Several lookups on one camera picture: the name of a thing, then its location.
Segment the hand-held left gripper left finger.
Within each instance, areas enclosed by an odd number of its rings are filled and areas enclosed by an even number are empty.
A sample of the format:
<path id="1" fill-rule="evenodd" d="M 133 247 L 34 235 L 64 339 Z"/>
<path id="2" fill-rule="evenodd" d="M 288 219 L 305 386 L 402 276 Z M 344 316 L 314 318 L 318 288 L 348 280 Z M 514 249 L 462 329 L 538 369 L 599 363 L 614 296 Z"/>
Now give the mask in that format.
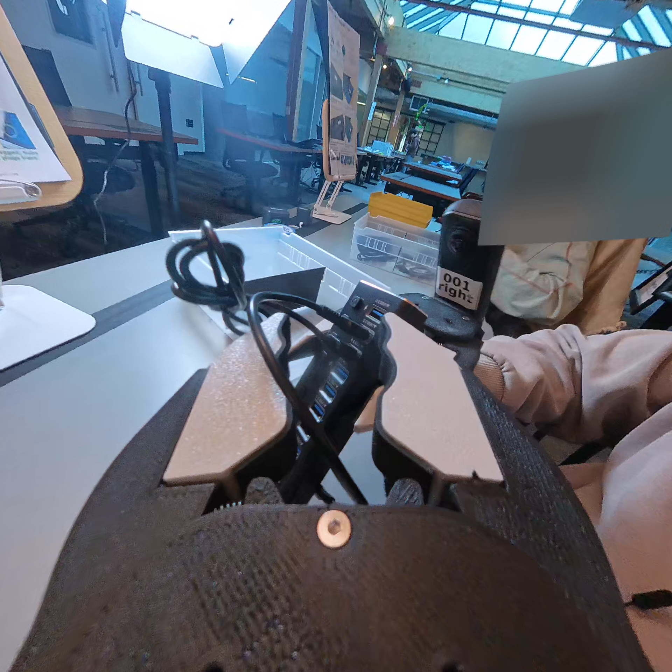
<path id="1" fill-rule="evenodd" d="M 210 366 L 163 474 L 167 486 L 242 487 L 240 474 L 292 424 L 288 402 L 251 333 Z"/>

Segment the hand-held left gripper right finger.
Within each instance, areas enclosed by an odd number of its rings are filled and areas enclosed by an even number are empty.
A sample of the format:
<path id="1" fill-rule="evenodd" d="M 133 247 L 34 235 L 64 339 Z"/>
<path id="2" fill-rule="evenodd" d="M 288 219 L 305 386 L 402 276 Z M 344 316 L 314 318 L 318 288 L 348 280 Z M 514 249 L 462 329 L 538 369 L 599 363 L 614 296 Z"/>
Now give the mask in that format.
<path id="1" fill-rule="evenodd" d="M 381 326 L 391 381 L 378 399 L 380 435 L 445 483 L 503 483 L 455 353 L 398 315 L 387 313 Z"/>

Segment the black multi-port USB hub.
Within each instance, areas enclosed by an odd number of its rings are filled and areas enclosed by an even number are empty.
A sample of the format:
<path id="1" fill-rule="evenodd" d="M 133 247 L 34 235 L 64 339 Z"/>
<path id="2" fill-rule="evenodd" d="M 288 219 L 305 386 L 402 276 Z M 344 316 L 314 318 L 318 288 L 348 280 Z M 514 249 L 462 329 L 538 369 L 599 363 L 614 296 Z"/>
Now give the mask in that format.
<path id="1" fill-rule="evenodd" d="M 420 333 L 427 320 L 424 311 L 406 298 L 368 281 L 356 285 L 336 321 L 321 313 L 332 326 L 309 341 L 313 358 L 290 396 L 297 458 L 280 482 L 286 503 L 308 503 L 334 464 L 338 464 L 335 475 L 345 477 L 346 492 L 355 503 L 365 503 L 339 457 L 365 406 L 383 385 L 386 315 L 400 317 Z"/>

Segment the clear plastic bin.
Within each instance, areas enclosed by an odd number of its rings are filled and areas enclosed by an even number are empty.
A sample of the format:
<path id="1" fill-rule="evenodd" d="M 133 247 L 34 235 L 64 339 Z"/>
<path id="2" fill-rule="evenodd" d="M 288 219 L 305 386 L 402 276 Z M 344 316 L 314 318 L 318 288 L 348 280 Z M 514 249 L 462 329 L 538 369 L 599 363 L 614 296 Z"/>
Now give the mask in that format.
<path id="1" fill-rule="evenodd" d="M 262 291 L 283 292 L 340 312 L 362 281 L 391 292 L 383 281 L 298 236 L 290 227 L 226 227 L 214 232 L 223 247 L 240 248 L 244 257 L 243 291 L 248 296 Z M 218 291 L 202 231 L 171 231 L 169 235 L 171 247 L 166 266 L 172 293 L 201 307 L 232 339 L 249 332 L 245 311 L 233 311 L 237 307 L 234 291 L 225 290 L 223 296 Z M 223 315 L 227 300 L 232 302 L 229 312 L 235 318 Z"/>

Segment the person's right forearm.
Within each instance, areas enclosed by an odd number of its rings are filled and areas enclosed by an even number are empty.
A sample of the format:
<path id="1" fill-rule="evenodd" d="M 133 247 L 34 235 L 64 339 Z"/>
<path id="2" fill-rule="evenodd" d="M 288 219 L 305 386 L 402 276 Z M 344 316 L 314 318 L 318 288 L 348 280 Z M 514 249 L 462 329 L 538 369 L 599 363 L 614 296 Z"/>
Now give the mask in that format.
<path id="1" fill-rule="evenodd" d="M 493 337 L 474 373 L 524 424 L 586 438 L 627 433 L 671 404 L 671 332 L 586 336 L 564 324 Z"/>

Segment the clear storage box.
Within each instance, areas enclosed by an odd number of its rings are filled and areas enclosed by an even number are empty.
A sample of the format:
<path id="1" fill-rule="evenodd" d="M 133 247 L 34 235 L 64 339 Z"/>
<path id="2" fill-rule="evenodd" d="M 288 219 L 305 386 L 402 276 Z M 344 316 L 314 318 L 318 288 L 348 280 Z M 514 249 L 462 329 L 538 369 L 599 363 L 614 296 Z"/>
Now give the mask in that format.
<path id="1" fill-rule="evenodd" d="M 428 229 L 365 212 L 354 223 L 350 257 L 425 285 L 435 283 L 441 226 Z"/>

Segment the yellow plastic bin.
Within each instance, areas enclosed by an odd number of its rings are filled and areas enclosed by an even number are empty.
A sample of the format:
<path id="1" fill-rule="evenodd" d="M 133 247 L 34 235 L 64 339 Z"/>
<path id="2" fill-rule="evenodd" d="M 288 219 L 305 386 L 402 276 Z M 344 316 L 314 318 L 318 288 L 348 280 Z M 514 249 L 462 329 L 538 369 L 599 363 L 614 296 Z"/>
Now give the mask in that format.
<path id="1" fill-rule="evenodd" d="M 382 191 L 370 194 L 367 212 L 420 229 L 426 229 L 433 217 L 432 206 Z"/>

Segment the cream jacket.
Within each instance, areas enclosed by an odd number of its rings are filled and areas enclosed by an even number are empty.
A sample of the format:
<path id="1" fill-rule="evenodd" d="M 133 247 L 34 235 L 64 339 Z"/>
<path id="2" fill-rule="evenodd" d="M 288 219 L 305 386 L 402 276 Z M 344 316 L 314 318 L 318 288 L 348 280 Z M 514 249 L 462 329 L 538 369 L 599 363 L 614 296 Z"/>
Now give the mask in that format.
<path id="1" fill-rule="evenodd" d="M 507 246 L 486 323 L 494 335 L 514 338 L 563 324 L 584 335 L 621 331 L 647 243 L 643 238 Z"/>

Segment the black device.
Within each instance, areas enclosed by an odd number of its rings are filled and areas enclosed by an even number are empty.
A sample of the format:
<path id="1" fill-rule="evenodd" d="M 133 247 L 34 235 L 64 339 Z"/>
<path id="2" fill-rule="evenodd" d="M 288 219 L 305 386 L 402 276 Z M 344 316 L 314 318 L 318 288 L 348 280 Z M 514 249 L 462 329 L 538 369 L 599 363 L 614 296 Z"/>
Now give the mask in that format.
<path id="1" fill-rule="evenodd" d="M 312 210 L 305 207 L 265 207 L 262 214 L 262 226 L 284 226 L 290 229 L 301 229 L 308 226 L 312 221 Z"/>

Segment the black office chair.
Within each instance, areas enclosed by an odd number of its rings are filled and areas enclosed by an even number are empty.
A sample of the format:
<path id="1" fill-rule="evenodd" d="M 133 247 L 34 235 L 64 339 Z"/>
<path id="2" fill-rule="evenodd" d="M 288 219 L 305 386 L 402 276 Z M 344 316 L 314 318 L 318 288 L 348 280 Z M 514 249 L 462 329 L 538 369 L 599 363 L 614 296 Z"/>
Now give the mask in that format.
<path id="1" fill-rule="evenodd" d="M 245 105 L 222 102 L 223 130 L 225 135 L 223 166 L 230 172 L 241 176 L 245 182 L 245 209 L 253 214 L 256 211 L 261 181 L 277 175 L 273 166 L 257 159 L 257 151 L 263 152 L 252 142 L 242 139 L 250 134 L 249 119 Z"/>

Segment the wooden poster stand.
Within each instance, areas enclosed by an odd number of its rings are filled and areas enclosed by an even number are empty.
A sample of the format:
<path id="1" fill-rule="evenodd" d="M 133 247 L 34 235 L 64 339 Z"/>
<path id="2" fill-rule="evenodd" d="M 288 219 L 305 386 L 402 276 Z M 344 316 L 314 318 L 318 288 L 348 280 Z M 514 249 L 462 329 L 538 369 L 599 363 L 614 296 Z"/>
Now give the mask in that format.
<path id="1" fill-rule="evenodd" d="M 349 214 L 334 208 L 343 184 L 357 174 L 357 102 L 360 37 L 328 1 L 313 1 L 327 84 L 322 107 L 323 185 L 313 218 L 340 225 Z"/>

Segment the white base sign stand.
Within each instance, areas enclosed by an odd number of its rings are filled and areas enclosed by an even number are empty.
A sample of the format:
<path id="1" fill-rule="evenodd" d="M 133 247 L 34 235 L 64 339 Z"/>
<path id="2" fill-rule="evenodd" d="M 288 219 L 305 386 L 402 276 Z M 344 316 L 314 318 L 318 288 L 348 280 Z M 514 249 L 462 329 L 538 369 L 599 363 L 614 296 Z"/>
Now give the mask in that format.
<path id="1" fill-rule="evenodd" d="M 80 160 L 1 10 L 1 215 L 64 206 L 82 187 Z M 95 325 L 91 315 L 38 289 L 1 287 L 1 371 Z"/>

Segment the person's torso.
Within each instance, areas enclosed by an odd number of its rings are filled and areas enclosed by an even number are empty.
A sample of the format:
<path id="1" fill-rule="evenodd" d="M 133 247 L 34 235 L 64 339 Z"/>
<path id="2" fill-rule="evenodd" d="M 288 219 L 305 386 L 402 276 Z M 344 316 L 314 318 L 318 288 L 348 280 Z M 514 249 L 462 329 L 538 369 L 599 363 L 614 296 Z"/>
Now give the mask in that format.
<path id="1" fill-rule="evenodd" d="M 671 670 L 671 607 L 637 595 L 671 591 L 671 405 L 630 432 L 604 463 L 561 467 L 593 524 L 626 614 L 655 671 Z"/>

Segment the wooden office desk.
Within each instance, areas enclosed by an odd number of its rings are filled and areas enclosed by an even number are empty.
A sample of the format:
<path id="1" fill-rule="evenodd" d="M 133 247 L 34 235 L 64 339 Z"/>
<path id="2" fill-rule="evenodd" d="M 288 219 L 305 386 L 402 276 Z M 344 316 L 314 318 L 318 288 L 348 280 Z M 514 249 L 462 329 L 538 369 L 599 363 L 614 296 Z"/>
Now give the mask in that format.
<path id="1" fill-rule="evenodd" d="M 131 120 L 127 126 L 122 115 L 75 106 L 55 105 L 55 113 L 68 136 L 93 137 L 103 140 L 130 138 L 139 143 L 139 161 L 150 231 L 154 239 L 164 238 L 161 199 L 155 159 L 151 150 L 153 146 L 163 147 L 161 129 L 137 120 Z"/>

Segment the white panel lamp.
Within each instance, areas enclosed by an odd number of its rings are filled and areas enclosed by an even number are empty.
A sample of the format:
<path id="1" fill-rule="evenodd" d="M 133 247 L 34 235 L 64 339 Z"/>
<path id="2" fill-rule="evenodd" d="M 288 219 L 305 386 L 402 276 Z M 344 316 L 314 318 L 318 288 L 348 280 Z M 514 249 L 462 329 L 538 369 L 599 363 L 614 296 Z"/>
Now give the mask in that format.
<path id="1" fill-rule="evenodd" d="M 147 68 L 159 109 L 169 214 L 177 223 L 177 105 L 197 106 L 197 147 L 222 163 L 219 132 L 240 116 L 223 107 L 284 113 L 295 1 L 123 1 L 120 35 L 129 63 Z"/>

